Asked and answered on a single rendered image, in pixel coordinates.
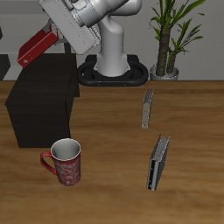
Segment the red book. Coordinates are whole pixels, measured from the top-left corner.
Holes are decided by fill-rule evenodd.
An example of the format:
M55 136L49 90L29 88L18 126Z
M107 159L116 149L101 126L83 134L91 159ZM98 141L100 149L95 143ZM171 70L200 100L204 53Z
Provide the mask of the red book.
M41 29L19 48L17 63L23 68L26 68L58 39L58 31L52 25L49 26L49 31Z

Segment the red patterned mug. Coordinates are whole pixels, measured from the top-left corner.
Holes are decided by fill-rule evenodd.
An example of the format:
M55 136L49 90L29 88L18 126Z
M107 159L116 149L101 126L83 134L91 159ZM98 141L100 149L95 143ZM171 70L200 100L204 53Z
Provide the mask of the red patterned mug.
M50 151L41 153L40 163L63 186L74 186L81 179L81 145L71 138L60 139Z

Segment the pale grey book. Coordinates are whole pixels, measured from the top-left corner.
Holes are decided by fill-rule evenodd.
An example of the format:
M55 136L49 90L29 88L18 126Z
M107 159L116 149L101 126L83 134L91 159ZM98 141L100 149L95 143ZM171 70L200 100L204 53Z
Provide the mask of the pale grey book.
M151 105L153 100L154 91L147 90L143 98L142 120L141 128L147 129L151 118Z

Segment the dark brown desk caddy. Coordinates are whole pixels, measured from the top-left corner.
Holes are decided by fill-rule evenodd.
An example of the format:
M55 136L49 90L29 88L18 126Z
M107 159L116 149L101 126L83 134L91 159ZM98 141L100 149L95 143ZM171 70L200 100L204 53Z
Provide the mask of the dark brown desk caddy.
M44 53L24 68L5 102L20 148L49 148L69 138L74 98L80 95L76 56Z

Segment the flat black base plate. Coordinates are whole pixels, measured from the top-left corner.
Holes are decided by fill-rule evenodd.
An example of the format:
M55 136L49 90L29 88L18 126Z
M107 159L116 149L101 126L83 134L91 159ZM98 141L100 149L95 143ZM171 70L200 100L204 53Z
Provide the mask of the flat black base plate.
M147 68L139 62L134 54L128 54L130 70L117 77L107 77L94 70L96 55L88 55L83 64L78 67L79 83L87 87L137 87L142 86L149 77Z

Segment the green pot plant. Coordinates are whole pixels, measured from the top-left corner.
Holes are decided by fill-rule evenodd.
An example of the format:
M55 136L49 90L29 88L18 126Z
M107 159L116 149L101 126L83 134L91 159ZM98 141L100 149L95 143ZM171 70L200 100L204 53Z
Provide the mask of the green pot plant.
M154 27L154 31L159 48L157 64L150 69L151 81L176 81L179 77L179 70L174 66L176 56L179 53L187 53L185 47L194 40L202 39L202 36L197 36L200 24L186 33L192 19L183 24L179 23L184 16L206 0L195 0L192 3L189 1L186 0L178 10L175 8L176 0L159 0L159 10L153 8L156 16L150 20L150 26L152 21L158 25L158 28Z

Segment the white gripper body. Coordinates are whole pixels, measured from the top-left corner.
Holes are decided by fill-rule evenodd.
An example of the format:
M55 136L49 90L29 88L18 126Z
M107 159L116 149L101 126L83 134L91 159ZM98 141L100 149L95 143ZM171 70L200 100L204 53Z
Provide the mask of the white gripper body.
M77 54L84 54L100 43L98 31L93 26L80 27L62 0L39 0L39 4Z

